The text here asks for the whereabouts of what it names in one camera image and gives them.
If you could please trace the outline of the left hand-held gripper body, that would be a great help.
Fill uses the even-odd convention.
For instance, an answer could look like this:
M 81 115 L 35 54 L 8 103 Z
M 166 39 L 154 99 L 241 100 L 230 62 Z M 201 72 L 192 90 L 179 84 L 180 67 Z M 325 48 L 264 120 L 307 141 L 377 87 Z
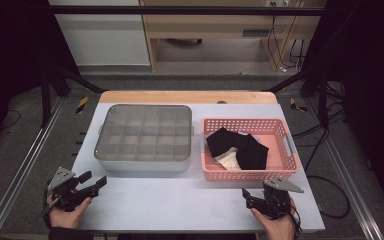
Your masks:
M 79 184 L 78 177 L 74 172 L 59 167 L 47 187 L 47 191 L 52 196 L 47 210 L 56 206 L 65 211 L 74 211 L 86 199 L 84 190 L 76 189 Z

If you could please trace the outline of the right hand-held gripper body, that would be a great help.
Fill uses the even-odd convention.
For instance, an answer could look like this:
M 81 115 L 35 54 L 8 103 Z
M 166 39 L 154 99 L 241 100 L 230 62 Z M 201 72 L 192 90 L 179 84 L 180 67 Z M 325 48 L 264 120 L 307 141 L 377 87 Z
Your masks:
M 291 211 L 290 192 L 303 193 L 304 190 L 284 178 L 273 178 L 263 183 L 264 198 L 255 208 L 270 220 L 279 219 Z

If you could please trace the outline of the pink perforated basket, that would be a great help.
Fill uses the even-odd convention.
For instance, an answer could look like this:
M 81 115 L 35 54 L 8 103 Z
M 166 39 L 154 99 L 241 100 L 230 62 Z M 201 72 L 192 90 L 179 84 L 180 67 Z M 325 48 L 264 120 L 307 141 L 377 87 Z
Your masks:
M 250 134 L 268 148 L 265 170 L 227 170 L 216 163 L 206 137 L 225 128 Z M 289 178 L 299 171 L 300 160 L 290 130 L 283 119 L 275 118 L 207 118 L 202 120 L 201 166 L 207 181 L 264 181 L 275 177 Z

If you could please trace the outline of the cream sock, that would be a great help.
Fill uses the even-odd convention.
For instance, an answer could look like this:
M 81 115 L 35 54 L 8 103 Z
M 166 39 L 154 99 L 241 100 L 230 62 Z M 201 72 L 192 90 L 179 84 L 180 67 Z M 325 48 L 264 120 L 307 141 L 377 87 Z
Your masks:
M 232 147 L 227 152 L 214 158 L 215 162 L 227 170 L 240 170 L 241 167 L 236 158 L 237 148 Z

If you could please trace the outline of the black sock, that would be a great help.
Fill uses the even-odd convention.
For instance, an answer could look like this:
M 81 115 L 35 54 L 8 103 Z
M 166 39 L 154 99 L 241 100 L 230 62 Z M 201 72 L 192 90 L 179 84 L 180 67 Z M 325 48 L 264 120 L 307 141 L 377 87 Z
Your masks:
M 265 170 L 269 148 L 259 143 L 252 135 L 239 135 L 235 147 L 236 159 L 242 170 Z
M 237 132 L 228 131 L 224 127 L 209 134 L 206 142 L 213 158 L 227 152 L 230 148 L 235 147 L 244 149 L 247 145 L 247 136 Z

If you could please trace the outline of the grey divided storage box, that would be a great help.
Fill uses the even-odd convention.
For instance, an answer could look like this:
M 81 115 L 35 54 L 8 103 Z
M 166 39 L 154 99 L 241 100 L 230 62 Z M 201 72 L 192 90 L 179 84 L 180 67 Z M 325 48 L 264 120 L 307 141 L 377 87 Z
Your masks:
M 94 156 L 107 171 L 183 172 L 192 136 L 190 125 L 102 126 Z

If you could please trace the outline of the transparent grey box lid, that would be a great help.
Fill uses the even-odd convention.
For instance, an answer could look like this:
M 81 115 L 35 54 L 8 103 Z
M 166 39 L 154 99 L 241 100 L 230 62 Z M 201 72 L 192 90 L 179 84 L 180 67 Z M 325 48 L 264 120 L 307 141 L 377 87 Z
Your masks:
M 107 112 L 94 155 L 108 162 L 183 162 L 191 137 L 188 106 L 117 104 Z

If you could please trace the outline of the person's left hand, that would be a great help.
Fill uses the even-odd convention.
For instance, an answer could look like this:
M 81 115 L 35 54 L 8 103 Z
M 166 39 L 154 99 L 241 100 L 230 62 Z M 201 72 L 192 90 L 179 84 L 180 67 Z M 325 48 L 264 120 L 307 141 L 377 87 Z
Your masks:
M 49 212 L 50 225 L 52 227 L 76 229 L 79 225 L 83 213 L 91 204 L 92 199 L 86 198 L 74 211 L 66 212 L 56 207 L 52 207 Z

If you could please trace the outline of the person's right hand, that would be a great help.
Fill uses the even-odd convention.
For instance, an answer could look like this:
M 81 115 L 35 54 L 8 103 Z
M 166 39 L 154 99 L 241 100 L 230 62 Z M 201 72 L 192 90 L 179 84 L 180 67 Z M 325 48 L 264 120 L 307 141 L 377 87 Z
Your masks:
M 294 210 L 289 215 L 283 216 L 276 220 L 267 219 L 257 209 L 251 209 L 254 217 L 262 224 L 266 236 L 269 240 L 294 240 L 295 239 L 295 223 Z

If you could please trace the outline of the yellow black tape strip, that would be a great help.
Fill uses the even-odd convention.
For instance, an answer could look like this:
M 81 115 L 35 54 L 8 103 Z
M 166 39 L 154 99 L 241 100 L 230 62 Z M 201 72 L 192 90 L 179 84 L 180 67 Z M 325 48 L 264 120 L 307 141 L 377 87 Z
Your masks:
M 76 109 L 76 114 L 80 114 L 83 112 L 83 109 L 87 102 L 88 102 L 88 97 L 82 97 Z
M 290 98 L 290 107 L 291 109 L 298 110 L 300 112 L 307 112 L 308 109 L 306 107 L 300 107 L 296 104 L 296 101 L 294 98 Z

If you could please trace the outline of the light blue table mat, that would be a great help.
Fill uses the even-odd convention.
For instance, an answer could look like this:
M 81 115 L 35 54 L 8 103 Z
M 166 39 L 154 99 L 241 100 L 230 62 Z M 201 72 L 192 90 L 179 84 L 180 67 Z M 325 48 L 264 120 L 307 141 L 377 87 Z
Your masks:
M 95 233 L 254 233 L 262 226 L 246 208 L 241 190 L 262 194 L 262 183 L 209 182 L 201 167 L 206 118 L 279 118 L 278 104 L 192 104 L 194 136 L 189 168 L 180 173 L 108 172 L 94 157 L 98 130 L 110 105 L 100 103 L 94 113 L 72 171 L 90 170 L 95 180 L 108 183 L 83 214 L 79 228 Z

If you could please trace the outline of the white cabinet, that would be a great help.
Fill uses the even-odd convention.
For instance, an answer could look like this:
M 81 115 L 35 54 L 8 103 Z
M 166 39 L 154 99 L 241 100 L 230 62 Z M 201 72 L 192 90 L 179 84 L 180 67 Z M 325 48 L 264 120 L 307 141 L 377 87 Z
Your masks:
M 150 65 L 141 15 L 55 17 L 77 65 Z

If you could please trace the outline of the black curtain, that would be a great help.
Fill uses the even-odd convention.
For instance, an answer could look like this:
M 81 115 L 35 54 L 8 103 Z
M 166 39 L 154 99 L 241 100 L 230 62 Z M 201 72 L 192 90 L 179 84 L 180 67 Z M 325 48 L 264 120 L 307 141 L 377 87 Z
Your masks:
M 329 43 L 323 69 L 345 85 L 345 111 L 384 192 L 384 0 L 327 0 L 305 63 Z
M 0 0 L 0 129 L 11 99 L 40 85 L 49 58 L 77 74 L 54 14 L 43 9 L 49 0 Z

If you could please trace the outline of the light wooden desk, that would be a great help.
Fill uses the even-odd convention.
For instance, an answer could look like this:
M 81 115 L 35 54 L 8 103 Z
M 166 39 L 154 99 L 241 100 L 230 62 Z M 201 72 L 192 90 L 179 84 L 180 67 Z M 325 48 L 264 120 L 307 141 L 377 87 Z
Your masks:
M 138 0 L 141 6 L 266 7 L 266 0 Z M 292 8 L 325 7 L 327 0 L 292 0 Z M 273 69 L 286 66 L 292 40 L 310 40 L 318 16 L 144 15 L 152 67 L 163 39 L 258 39 Z

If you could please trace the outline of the white power strip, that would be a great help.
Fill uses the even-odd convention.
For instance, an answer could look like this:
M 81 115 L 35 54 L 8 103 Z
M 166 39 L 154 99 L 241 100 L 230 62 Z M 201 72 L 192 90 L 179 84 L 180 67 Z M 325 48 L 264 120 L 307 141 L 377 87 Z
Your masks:
M 290 7 L 292 0 L 266 0 L 266 7 Z

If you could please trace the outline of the aluminium rail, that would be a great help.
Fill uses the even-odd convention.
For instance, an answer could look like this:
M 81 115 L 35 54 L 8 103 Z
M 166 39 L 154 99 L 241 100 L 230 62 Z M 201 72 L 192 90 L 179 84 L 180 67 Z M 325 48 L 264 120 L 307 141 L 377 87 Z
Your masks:
M 327 234 L 337 239 L 384 240 L 384 194 L 338 102 L 328 103 L 329 132 L 309 167 L 316 198 L 325 206 Z
M 50 117 L 48 122 L 38 130 L 38 133 L 35 136 L 34 141 L 29 147 L 28 152 L 23 158 L 17 172 L 12 178 L 11 183 L 6 189 L 5 194 L 0 200 L 0 230 L 11 211 L 26 179 L 28 178 L 31 169 L 33 168 L 54 124 L 58 118 L 61 107 L 63 106 L 65 99 L 62 97 L 57 97 L 55 103 L 50 112 Z

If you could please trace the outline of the black frame strut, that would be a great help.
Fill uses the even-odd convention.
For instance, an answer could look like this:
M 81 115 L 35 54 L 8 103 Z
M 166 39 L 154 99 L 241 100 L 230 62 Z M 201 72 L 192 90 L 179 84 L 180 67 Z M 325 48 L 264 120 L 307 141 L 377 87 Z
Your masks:
M 268 88 L 267 92 L 277 93 L 285 87 L 299 81 L 303 80 L 304 83 L 300 89 L 300 94 L 303 97 L 309 97 L 314 94 L 315 91 L 318 91 L 318 111 L 317 118 L 319 123 L 324 129 L 328 128 L 328 110 L 327 110 L 327 75 L 325 71 L 320 67 L 308 67 L 304 70 L 301 70 L 299 73 L 287 78 L 286 80 L 280 82 L 279 84 Z
M 44 68 L 40 74 L 42 96 L 42 128 L 44 128 L 51 119 L 50 87 L 54 88 L 58 96 L 68 96 L 71 89 L 66 83 L 66 79 L 71 79 L 94 93 L 105 92 L 105 89 L 90 83 L 79 74 L 69 71 L 61 65 L 50 65 Z

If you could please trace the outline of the black horizontal frame bar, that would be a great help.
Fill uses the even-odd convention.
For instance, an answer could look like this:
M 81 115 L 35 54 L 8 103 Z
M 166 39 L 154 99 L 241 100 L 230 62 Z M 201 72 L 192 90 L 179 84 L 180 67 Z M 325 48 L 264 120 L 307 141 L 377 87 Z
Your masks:
M 54 14 L 322 16 L 324 8 L 51 5 Z

